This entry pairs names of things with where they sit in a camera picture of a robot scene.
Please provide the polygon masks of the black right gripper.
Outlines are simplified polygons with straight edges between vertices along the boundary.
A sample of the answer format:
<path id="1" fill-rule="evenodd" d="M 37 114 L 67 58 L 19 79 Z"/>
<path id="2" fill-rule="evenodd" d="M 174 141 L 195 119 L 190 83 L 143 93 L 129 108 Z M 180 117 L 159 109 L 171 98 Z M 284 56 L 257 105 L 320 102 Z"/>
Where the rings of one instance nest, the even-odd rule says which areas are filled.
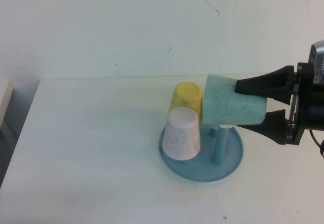
<path id="1" fill-rule="evenodd" d="M 272 98 L 276 101 L 292 104 L 288 119 L 286 110 L 267 112 L 259 125 L 238 125 L 241 128 L 259 133 L 279 145 L 298 145 L 307 127 L 310 96 L 314 79 L 312 63 L 298 63 L 294 74 L 292 65 L 285 66 L 262 76 L 237 80 L 235 92 Z"/>

